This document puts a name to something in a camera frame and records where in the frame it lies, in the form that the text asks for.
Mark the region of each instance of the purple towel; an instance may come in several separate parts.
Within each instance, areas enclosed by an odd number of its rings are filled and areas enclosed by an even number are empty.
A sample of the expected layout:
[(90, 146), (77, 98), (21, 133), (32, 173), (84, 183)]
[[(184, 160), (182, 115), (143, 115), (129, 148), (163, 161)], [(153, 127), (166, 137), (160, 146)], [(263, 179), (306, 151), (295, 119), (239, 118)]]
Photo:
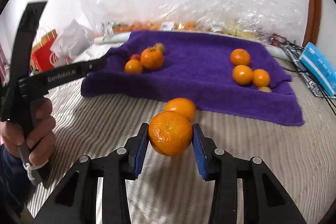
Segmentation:
[[(163, 67), (142, 74), (126, 74), (132, 54), (161, 42), (166, 47)], [(232, 79), (229, 55), (236, 48), (251, 55), (250, 67), (266, 70), (273, 93), (255, 86), (239, 86)], [(291, 77), (256, 42), (235, 37), (192, 32), (132, 32), (127, 43), (109, 50), (107, 66), (89, 73), (82, 83), (83, 96), (123, 93), (167, 102), (185, 97), (200, 110), (250, 117), (285, 126), (304, 124), (301, 108), (289, 86)]]

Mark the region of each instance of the apple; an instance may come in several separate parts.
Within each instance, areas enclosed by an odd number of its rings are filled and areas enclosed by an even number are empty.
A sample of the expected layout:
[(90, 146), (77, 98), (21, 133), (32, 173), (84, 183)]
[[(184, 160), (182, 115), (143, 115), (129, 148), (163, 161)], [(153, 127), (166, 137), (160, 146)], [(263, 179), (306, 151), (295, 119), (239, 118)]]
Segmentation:
[(130, 60), (132, 60), (132, 59), (140, 60), (140, 57), (141, 57), (140, 54), (133, 54), (131, 56)]

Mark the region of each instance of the sleeve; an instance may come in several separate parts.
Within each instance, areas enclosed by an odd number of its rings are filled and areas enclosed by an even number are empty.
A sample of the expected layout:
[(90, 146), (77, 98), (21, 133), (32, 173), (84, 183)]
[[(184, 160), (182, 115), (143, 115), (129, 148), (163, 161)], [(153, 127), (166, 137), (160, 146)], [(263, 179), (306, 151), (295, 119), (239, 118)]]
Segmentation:
[(8, 204), (17, 215), (28, 197), (31, 183), (27, 171), (23, 168), (21, 159), (13, 157), (5, 148), (0, 146), (0, 198)]

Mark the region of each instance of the human hand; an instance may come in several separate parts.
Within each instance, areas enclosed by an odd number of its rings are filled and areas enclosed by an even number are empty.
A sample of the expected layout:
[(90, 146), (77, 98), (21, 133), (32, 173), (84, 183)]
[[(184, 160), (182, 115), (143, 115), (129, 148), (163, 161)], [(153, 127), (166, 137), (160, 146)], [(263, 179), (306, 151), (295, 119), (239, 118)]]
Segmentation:
[(12, 122), (2, 122), (0, 125), (0, 134), (9, 153), (19, 158), (17, 145), (26, 141), (29, 148), (33, 148), (39, 141), (40, 143), (34, 148), (29, 155), (31, 164), (38, 166), (46, 162), (54, 150), (56, 137), (53, 129), (56, 125), (55, 119), (51, 116), (53, 104), (49, 99), (44, 99), (42, 106), (36, 111), (36, 118), (40, 120), (35, 128), (25, 140), (22, 129)]

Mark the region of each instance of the fruit pile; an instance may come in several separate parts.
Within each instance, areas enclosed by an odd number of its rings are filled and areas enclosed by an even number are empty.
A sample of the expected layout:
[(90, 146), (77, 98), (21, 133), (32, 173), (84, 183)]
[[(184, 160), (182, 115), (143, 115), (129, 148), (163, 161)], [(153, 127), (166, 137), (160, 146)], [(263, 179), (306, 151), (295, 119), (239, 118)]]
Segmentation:
[(251, 70), (249, 64), (251, 62), (250, 54), (242, 49), (237, 48), (230, 54), (230, 61), (235, 65), (232, 70), (232, 78), (238, 85), (253, 85), (259, 88), (260, 91), (272, 92), (268, 87), (270, 76), (267, 71), (263, 69)]
[(196, 22), (194, 21), (188, 21), (185, 23), (177, 23), (177, 22), (169, 22), (172, 23), (172, 28), (165, 28), (164, 22), (140, 22), (140, 21), (134, 21), (133, 24), (123, 24), (119, 23), (116, 24), (113, 27), (114, 33), (122, 33), (122, 32), (131, 32), (131, 31), (139, 31), (139, 30), (152, 30), (152, 31), (159, 31), (161, 29), (164, 30), (187, 30), (187, 31), (193, 31), (196, 27)]
[(186, 98), (175, 98), (157, 114), (149, 124), (148, 137), (152, 147), (165, 156), (177, 156), (191, 144), (192, 120), (196, 114), (195, 104)]
[(142, 73), (143, 68), (148, 70), (157, 70), (162, 67), (165, 46), (162, 43), (156, 43), (153, 47), (145, 49), (141, 55), (133, 54), (125, 65), (126, 73)]

